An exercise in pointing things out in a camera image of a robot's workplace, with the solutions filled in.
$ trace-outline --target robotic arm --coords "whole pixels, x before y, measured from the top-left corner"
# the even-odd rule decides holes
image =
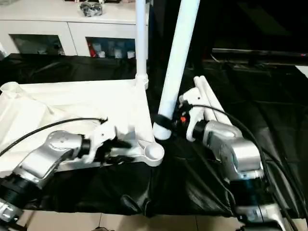
[[[84,167],[92,167],[97,149],[106,144],[107,152],[114,146],[122,151],[118,155],[107,153],[102,159],[103,164],[145,162],[150,166],[157,166],[161,163],[163,155],[153,158],[157,148],[161,148],[159,144],[149,143],[144,151],[140,146],[118,140],[115,131],[115,126],[110,121],[105,121],[88,139],[67,131],[52,132],[40,147],[18,164],[12,174],[3,179],[0,185],[0,230],[5,230],[19,219],[25,205],[44,188],[63,161],[74,160],[72,163],[78,161]]]
[[[193,107],[210,105],[204,94],[198,87],[188,90],[180,96],[174,119],[170,121],[159,115],[156,123],[191,142],[200,141],[213,152],[234,197],[237,218],[245,224],[241,230],[285,231],[280,209],[266,187],[258,148],[246,140],[228,118],[221,118],[224,122],[219,122],[213,111]]]
[[[21,208],[48,183],[64,160],[89,154],[90,140],[66,131],[52,132],[45,143],[29,153],[0,185],[0,221],[16,222]]]

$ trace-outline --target black tablecloth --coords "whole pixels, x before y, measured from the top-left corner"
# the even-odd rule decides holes
[[[223,108],[247,125],[262,147],[293,171],[306,196],[308,79],[294,66],[204,63],[203,68]],[[158,111],[165,72],[157,65],[149,69],[147,97],[152,116]],[[134,78],[135,64],[131,60],[10,55],[0,62],[0,73],[0,84],[127,79]],[[193,71],[186,68],[180,93],[193,87],[193,77]],[[219,168],[210,151],[181,137],[161,144],[165,158],[158,167],[132,163],[56,173],[42,196],[27,208],[232,216],[227,194],[215,178]],[[289,184],[277,166],[268,163],[291,216],[302,217]]]

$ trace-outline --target shelf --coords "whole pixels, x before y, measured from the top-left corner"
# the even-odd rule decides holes
[[[135,3],[106,3],[101,16],[85,17],[79,3],[64,0],[19,0],[0,6],[0,20],[136,24]]]

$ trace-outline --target floor tile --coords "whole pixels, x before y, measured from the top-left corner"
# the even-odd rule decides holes
[[[199,231],[235,231],[242,224],[236,218],[197,216]]]
[[[195,216],[122,216],[103,214],[101,227],[115,231],[197,231]]]
[[[26,216],[19,223],[26,223]],[[38,211],[32,216],[29,231],[92,231],[100,223],[100,213],[56,213]]]

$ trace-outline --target black cable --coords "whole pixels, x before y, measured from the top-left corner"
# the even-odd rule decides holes
[[[219,110],[219,109],[217,109],[215,107],[212,107],[212,106],[201,105],[201,104],[190,104],[189,106],[191,106],[191,107],[204,107],[204,108],[208,108],[208,109],[212,109],[214,111],[220,112],[220,113],[228,116],[229,118],[231,118],[231,120],[233,120],[237,124],[239,129],[244,130],[250,136],[252,142],[256,145],[257,149],[259,150],[259,152],[260,152],[260,159],[261,159],[261,162],[262,162],[262,165],[263,165],[264,174],[265,174],[266,178],[268,179],[268,183],[269,183],[270,188],[273,189],[273,190],[275,189],[273,187],[272,182],[271,182],[270,174],[269,174],[269,169],[268,169],[268,166],[266,164],[266,159],[265,159],[265,156],[264,156],[264,153],[262,151],[262,148],[261,148],[260,144],[258,143],[258,141],[255,138],[254,134],[239,119],[237,119],[236,117],[234,117],[233,115],[231,115],[231,114],[229,114],[227,112],[224,112],[224,111]],[[289,216],[286,208],[283,206],[282,201],[276,196],[275,192],[273,192],[273,196],[274,196],[278,206],[280,207],[280,209],[282,211],[282,214],[286,217],[286,219],[288,220],[288,222],[291,225],[292,229],[294,231],[298,231],[296,225],[294,224],[293,220]]]
[[[226,187],[226,185],[224,184],[224,182],[221,180],[221,178],[216,174],[216,172],[214,171],[214,169],[212,168],[212,166],[207,162],[207,160],[203,157],[203,155],[201,155],[198,150],[196,150],[197,155],[199,156],[199,158],[201,159],[201,161],[203,162],[203,164],[206,166],[206,168],[210,171],[210,173],[212,174],[212,176],[215,178],[215,180],[223,187],[223,189],[229,194],[229,197],[231,198],[231,210],[232,212],[234,211],[234,206],[235,206],[235,199],[233,196],[233,193]]]
[[[298,186],[295,184],[295,182],[291,179],[291,177],[289,176],[289,174],[286,172],[286,170],[283,168],[282,164],[279,162],[279,160],[274,157],[271,153],[269,153],[267,150],[265,150],[264,148],[262,148],[262,151],[269,156],[269,158],[271,158],[271,160],[277,165],[277,167],[280,169],[280,171],[283,173],[283,175],[285,176],[285,178],[287,179],[287,181],[289,182],[293,192],[295,193],[299,204],[304,212],[304,217],[306,219],[306,222],[308,222],[308,211],[305,205],[305,197],[304,194],[302,192],[302,190],[300,190],[300,188],[298,188]]]
[[[66,119],[66,120],[62,120],[62,121],[58,121],[52,124],[48,124],[45,125],[41,128],[38,128],[32,132],[27,133],[26,135],[22,136],[21,138],[17,139],[16,141],[14,141],[13,143],[11,143],[9,146],[7,146],[5,149],[3,149],[0,152],[0,156],[2,156],[3,154],[5,154],[8,150],[10,150],[11,148],[13,148],[15,145],[17,145],[18,143],[20,143],[21,141],[23,141],[24,139],[28,138],[29,136],[32,136],[40,131],[43,131],[45,129],[51,128],[53,126],[59,125],[59,124],[64,124],[64,123],[68,123],[68,122],[72,122],[72,121],[78,121],[78,120],[98,120],[101,124],[104,123],[106,120],[100,119],[100,118],[73,118],[73,119]]]
[[[190,171],[193,177],[198,181],[198,183],[206,190],[206,192],[211,196],[212,200],[216,202],[218,206],[220,206],[225,212],[232,212],[227,206],[225,206],[217,196],[215,196],[214,192],[204,184],[204,181],[200,178],[200,176],[195,172],[195,170],[188,164],[187,160],[183,161],[186,168]]]

